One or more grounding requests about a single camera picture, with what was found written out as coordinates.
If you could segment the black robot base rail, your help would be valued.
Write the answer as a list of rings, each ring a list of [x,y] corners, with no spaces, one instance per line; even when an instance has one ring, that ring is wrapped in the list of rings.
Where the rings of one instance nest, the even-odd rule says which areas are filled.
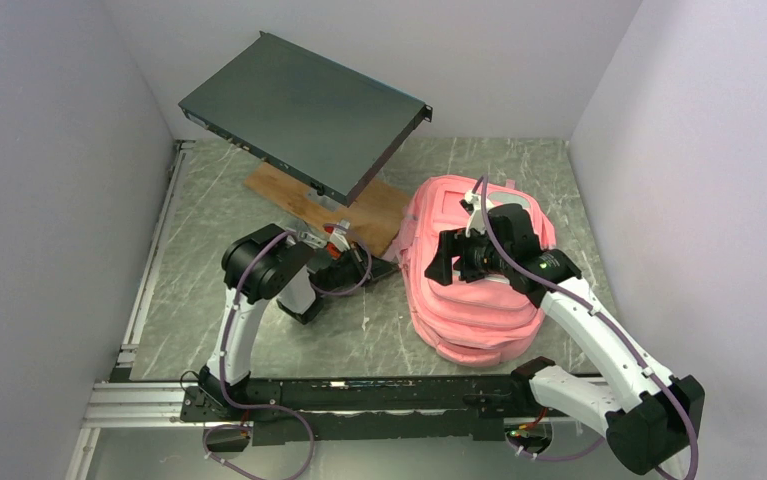
[[[230,388],[231,401],[202,372],[185,390],[180,420],[243,425],[255,446],[308,439],[501,441],[516,423],[541,413],[526,379],[551,364],[538,357],[509,374],[477,376],[253,378]]]

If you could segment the orange handled adjustable wrench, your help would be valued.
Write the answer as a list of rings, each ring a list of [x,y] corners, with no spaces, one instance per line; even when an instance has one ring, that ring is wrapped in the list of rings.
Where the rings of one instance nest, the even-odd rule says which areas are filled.
[[[332,259],[338,259],[341,256],[341,251],[335,245],[312,231],[297,230],[296,236],[299,241],[306,243],[317,251],[323,251]]]

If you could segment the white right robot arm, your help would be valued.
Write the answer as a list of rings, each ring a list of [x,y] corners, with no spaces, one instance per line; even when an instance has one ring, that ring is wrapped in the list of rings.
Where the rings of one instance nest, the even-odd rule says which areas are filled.
[[[533,415],[558,410],[597,432],[629,471],[669,478],[664,465],[689,453],[685,478],[699,472],[699,433],[706,392],[692,375],[679,378],[643,349],[592,291],[563,251],[540,244],[529,213],[515,203],[484,209],[462,201],[468,223],[439,234],[425,277],[448,286],[454,279],[506,278],[559,324],[598,369],[600,388],[546,360],[518,368],[510,401]]]

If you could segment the pink student backpack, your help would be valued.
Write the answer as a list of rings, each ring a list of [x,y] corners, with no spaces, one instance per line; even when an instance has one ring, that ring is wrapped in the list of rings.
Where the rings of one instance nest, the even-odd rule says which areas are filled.
[[[404,209],[387,256],[403,277],[408,312],[419,337],[444,359],[490,367],[521,356],[534,341],[545,313],[515,292],[501,276],[442,286],[424,277],[439,233],[466,225],[460,201],[476,181],[457,175],[432,177]]]

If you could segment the brown wooden board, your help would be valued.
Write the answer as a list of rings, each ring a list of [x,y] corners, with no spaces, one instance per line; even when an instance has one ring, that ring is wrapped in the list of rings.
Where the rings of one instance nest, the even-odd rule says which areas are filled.
[[[244,185],[284,211],[323,231],[326,223],[349,222],[375,256],[382,257],[397,236],[411,196],[374,179],[348,207],[320,197],[312,187],[262,163]]]

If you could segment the dark metal rack unit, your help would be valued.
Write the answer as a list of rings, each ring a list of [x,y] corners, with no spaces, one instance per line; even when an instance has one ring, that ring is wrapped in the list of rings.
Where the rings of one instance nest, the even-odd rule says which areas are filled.
[[[344,206],[433,118],[426,102],[267,32],[178,105],[189,121]]]

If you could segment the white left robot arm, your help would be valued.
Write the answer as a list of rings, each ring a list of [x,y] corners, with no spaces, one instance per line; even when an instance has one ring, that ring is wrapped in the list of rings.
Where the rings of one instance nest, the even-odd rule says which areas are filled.
[[[328,297],[349,296],[397,270],[371,253],[348,223],[326,223],[330,238],[310,244],[295,231],[268,224],[233,242],[223,254],[225,306],[221,331],[197,374],[207,407],[223,420],[247,404],[252,353],[271,301],[298,323],[311,322]]]

